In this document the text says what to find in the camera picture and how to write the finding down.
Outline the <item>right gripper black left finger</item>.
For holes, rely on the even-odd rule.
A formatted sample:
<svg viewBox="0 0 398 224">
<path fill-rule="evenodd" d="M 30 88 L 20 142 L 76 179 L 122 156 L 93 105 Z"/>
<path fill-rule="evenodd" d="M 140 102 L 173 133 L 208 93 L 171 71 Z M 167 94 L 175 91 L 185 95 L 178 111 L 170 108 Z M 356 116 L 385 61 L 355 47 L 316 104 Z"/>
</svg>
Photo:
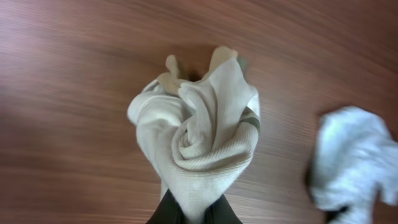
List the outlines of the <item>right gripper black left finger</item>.
<svg viewBox="0 0 398 224">
<path fill-rule="evenodd" d="M 182 209 L 170 190 L 166 191 L 146 224 L 185 224 L 185 216 Z"/>
</svg>

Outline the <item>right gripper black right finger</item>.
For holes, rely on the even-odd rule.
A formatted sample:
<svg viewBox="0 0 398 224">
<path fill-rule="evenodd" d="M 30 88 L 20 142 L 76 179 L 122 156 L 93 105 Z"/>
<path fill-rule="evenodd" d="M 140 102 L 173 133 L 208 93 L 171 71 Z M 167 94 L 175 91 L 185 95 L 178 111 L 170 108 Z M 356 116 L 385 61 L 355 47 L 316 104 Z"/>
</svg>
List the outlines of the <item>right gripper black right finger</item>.
<svg viewBox="0 0 398 224">
<path fill-rule="evenodd" d="M 243 224 L 224 195 L 206 209 L 203 222 L 205 224 Z"/>
</svg>

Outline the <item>beige and tan shirt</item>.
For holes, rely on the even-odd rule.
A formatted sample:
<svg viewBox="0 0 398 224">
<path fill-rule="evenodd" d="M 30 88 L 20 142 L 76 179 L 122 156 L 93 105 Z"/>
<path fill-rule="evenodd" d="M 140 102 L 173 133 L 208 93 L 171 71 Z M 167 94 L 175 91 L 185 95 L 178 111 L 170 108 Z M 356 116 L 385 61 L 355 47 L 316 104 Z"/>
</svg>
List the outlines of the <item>beige and tan shirt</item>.
<svg viewBox="0 0 398 224">
<path fill-rule="evenodd" d="M 201 223 L 251 162 L 260 135 L 257 90 L 237 51 L 214 50 L 208 72 L 192 82 L 174 55 L 167 72 L 127 109 L 137 142 L 189 223 Z"/>
</svg>

